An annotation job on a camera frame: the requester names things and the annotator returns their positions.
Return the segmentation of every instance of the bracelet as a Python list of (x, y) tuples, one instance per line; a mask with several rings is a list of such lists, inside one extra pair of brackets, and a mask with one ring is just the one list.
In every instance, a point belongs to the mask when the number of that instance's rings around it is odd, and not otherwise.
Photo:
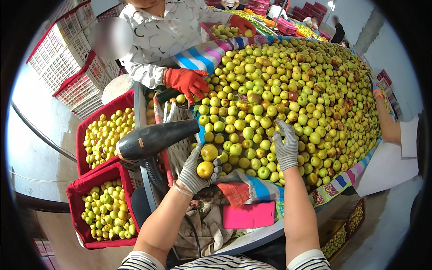
[(190, 196), (190, 197), (193, 197), (193, 196), (194, 196), (192, 193), (188, 194), (186, 191), (182, 190), (182, 189), (177, 185), (177, 180), (174, 180), (174, 181), (172, 182), (172, 184), (174, 185), (175, 188), (177, 188), (177, 190), (178, 190), (179, 192), (183, 193), (184, 195), (187, 195), (187, 196)]

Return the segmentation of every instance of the forearm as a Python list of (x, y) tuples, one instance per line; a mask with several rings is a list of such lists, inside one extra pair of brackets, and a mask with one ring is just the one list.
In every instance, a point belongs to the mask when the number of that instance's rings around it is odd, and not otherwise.
[(315, 210), (309, 200), (306, 186), (296, 166), (283, 172), (285, 177), (286, 263), (297, 255), (320, 249)]
[(382, 97), (378, 96), (375, 101), (377, 103), (378, 119), (383, 139), (391, 143), (400, 144), (400, 124), (393, 122)]
[(171, 188), (159, 207), (144, 222), (133, 250), (148, 253), (165, 266), (166, 257), (177, 238), (191, 199), (192, 196)]

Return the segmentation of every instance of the colorful striped cloth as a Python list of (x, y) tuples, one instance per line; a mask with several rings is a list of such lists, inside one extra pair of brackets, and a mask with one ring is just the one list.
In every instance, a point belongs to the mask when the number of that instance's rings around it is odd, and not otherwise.
[[(273, 43), (274, 39), (279, 40), (291, 40), (294, 37), (287, 36), (255, 36), (254, 38), (238, 37), (229, 39), (219, 39), (202, 43), (195, 47), (192, 47), (180, 54), (173, 57), (174, 61), (182, 68), (188, 68), (192, 70), (205, 70), (207, 73), (212, 74), (219, 66), (222, 57), (225, 56), (227, 51), (238, 50), (244, 48), (246, 45), (255, 43), (260, 47), (261, 44)], [(194, 117), (199, 118), (199, 113), (195, 113)], [(199, 138), (201, 142), (204, 142), (204, 127), (200, 125)], [(358, 161), (350, 170), (343, 172), (341, 175), (336, 177), (330, 183), (322, 185), (312, 191), (309, 194), (314, 207), (325, 204), (331, 199), (342, 193), (347, 187), (353, 185), (359, 175), (363, 172), (367, 164), (369, 163), (374, 151), (381, 142), (379, 138), (375, 146), (368, 152), (364, 159)], [(224, 184), (218, 184), (219, 188), (230, 200), (232, 205), (239, 205), (243, 203), (259, 203), (268, 202), (271, 200), (276, 201), (276, 209), (278, 217), (283, 218), (283, 188), (279, 187), (268, 181), (260, 180), (249, 175), (242, 174), (236, 170), (231, 172), (229, 175), (218, 179), (219, 182)], [(248, 188), (241, 187), (241, 184), (232, 184), (229, 182), (243, 183)]]

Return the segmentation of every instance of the orange bowl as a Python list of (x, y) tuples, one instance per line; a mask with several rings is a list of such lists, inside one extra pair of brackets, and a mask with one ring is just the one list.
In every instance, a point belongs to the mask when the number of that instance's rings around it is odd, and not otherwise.
[(268, 20), (268, 19), (265, 19), (264, 20), (264, 23), (268, 26), (268, 27), (273, 27), (274, 26), (274, 21), (271, 21), (271, 20)]

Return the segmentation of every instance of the gray striped glove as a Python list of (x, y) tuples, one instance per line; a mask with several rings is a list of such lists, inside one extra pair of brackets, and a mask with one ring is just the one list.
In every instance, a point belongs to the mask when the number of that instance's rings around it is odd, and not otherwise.
[(200, 157), (201, 148), (203, 145), (198, 143), (191, 155), (184, 163), (178, 180), (191, 191), (193, 195), (197, 194), (200, 190), (210, 186), (213, 181), (211, 179), (202, 179), (197, 174), (198, 158)]
[(276, 159), (280, 165), (280, 170), (285, 171), (293, 166), (298, 166), (299, 142), (295, 138), (294, 128), (291, 125), (280, 119), (276, 119), (276, 123), (282, 135), (285, 136), (285, 143), (282, 143), (280, 133), (277, 131), (273, 132)]

